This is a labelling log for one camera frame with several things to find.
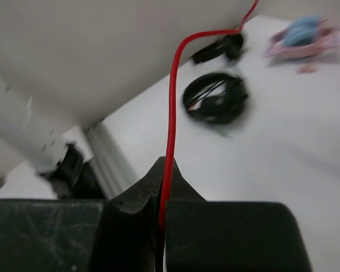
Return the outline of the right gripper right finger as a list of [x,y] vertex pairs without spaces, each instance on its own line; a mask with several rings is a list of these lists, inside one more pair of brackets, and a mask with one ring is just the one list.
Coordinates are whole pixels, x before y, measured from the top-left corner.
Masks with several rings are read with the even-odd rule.
[[279,202],[173,199],[177,169],[166,159],[163,237],[168,271],[311,271],[291,210]]

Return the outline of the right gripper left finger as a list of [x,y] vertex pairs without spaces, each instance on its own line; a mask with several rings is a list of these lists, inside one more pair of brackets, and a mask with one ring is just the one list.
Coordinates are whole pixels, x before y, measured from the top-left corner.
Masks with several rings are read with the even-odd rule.
[[110,199],[0,199],[0,271],[162,271],[165,159]]

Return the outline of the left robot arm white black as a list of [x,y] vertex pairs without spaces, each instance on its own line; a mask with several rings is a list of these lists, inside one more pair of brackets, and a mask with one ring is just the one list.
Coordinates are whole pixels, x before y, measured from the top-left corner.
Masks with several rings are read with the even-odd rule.
[[94,170],[74,142],[35,116],[0,76],[0,138],[19,151],[60,199],[103,199]]

